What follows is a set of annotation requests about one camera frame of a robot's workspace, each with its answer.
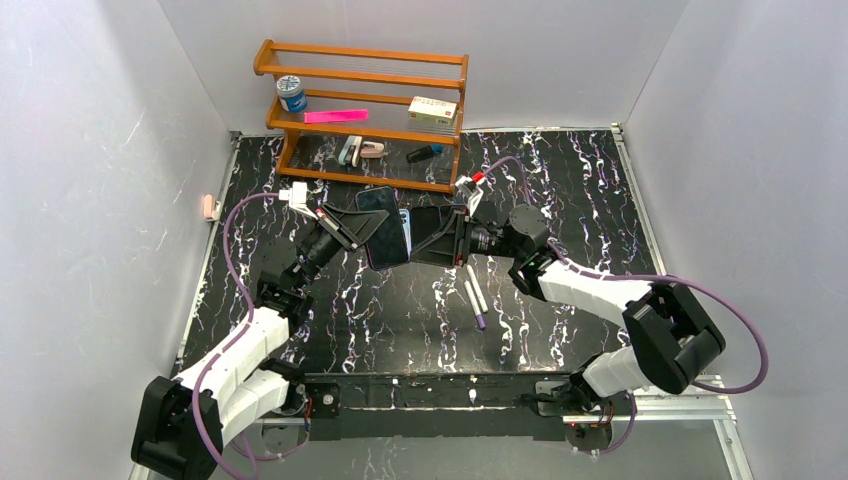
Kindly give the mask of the purple phone black case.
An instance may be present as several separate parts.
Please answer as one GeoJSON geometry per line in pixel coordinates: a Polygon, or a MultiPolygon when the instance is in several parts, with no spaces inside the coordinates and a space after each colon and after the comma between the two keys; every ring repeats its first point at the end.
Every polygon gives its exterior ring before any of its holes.
{"type": "Polygon", "coordinates": [[[360,211],[385,210],[388,213],[366,242],[369,266],[381,271],[407,263],[409,251],[395,190],[390,186],[362,190],[355,195],[355,204],[360,211]]]}

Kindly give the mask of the light blue phone case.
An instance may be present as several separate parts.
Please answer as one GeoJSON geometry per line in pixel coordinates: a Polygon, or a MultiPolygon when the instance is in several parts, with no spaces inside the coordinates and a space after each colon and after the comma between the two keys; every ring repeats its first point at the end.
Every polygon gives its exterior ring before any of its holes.
{"type": "Polygon", "coordinates": [[[399,216],[401,220],[401,226],[403,229],[404,241],[407,251],[407,256],[411,256],[412,251],[412,237],[411,237],[411,223],[410,223],[410,215],[408,209],[400,209],[399,216]]]}

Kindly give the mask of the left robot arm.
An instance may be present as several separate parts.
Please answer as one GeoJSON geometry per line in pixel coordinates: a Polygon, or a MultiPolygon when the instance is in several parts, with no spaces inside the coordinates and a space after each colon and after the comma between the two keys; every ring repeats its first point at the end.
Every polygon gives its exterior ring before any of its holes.
{"type": "Polygon", "coordinates": [[[170,479],[207,479],[225,465],[224,448],[263,415],[284,406],[303,380],[298,368],[272,358],[305,320],[305,288],[341,250],[367,243],[390,217],[385,210],[315,209],[300,243],[278,238],[257,253],[247,295],[254,306],[238,326],[192,367],[146,387],[131,459],[170,479]]]}

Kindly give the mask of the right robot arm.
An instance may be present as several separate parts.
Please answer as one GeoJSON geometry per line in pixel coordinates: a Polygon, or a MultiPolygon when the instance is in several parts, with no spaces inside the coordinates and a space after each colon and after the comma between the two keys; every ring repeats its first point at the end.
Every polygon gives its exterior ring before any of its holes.
{"type": "Polygon", "coordinates": [[[554,393],[539,395],[541,401],[587,410],[624,391],[657,387],[679,394],[726,347],[686,285],[615,280],[560,260],[535,206],[520,204],[504,221],[459,205],[415,207],[408,225],[415,263],[454,267],[473,254],[510,258],[508,274],[522,294],[588,312],[627,332],[628,346],[590,358],[554,393]]]}

